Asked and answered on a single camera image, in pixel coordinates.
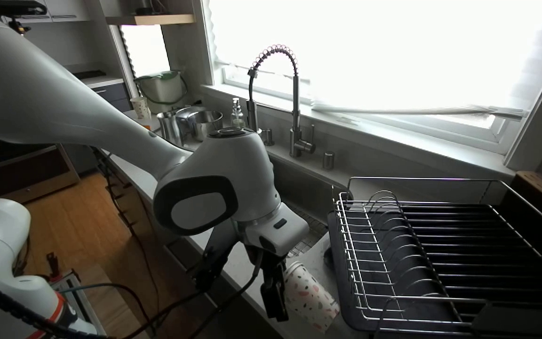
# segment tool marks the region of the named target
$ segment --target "window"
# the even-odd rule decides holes
[[[120,26],[134,77],[169,71],[160,25]]]
[[[209,0],[215,67],[247,86],[269,45],[303,103],[505,154],[542,91],[542,0]],[[290,98],[265,60],[256,90]]]

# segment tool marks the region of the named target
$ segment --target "paper cup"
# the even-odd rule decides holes
[[[298,313],[314,328],[325,333],[340,313],[340,305],[329,292],[295,261],[284,271],[286,307]]]
[[[137,97],[131,99],[131,105],[137,114],[138,119],[151,118],[150,110],[148,109],[148,102],[144,97]]]

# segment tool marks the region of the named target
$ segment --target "wooden shelf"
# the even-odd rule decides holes
[[[193,14],[107,16],[108,25],[178,25],[196,22]]]

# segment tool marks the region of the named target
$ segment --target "wooden floor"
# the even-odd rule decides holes
[[[105,179],[99,173],[91,174],[77,185],[26,205],[32,215],[32,225],[31,250],[25,272],[49,274],[45,255],[52,251],[58,256],[63,273],[74,268],[80,275],[82,269],[98,264],[110,281],[133,288],[151,316],[156,313],[156,298],[143,255],[137,241],[131,238],[116,215],[105,185]],[[173,271],[151,233],[139,233],[144,234],[140,239],[155,274],[160,305],[165,307],[184,297],[185,290],[191,287],[174,279],[183,273]],[[120,293],[138,320],[144,323],[137,303],[126,292]],[[167,318],[158,337],[185,338],[197,328],[202,318],[204,315],[190,313],[185,308],[176,309]]]

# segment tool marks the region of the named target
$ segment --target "window blind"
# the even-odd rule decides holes
[[[215,53],[249,67],[292,48],[313,109],[449,114],[532,109],[542,0],[209,0]],[[288,60],[261,70],[290,75]]]
[[[160,25],[122,25],[120,31],[136,78],[170,70]]]

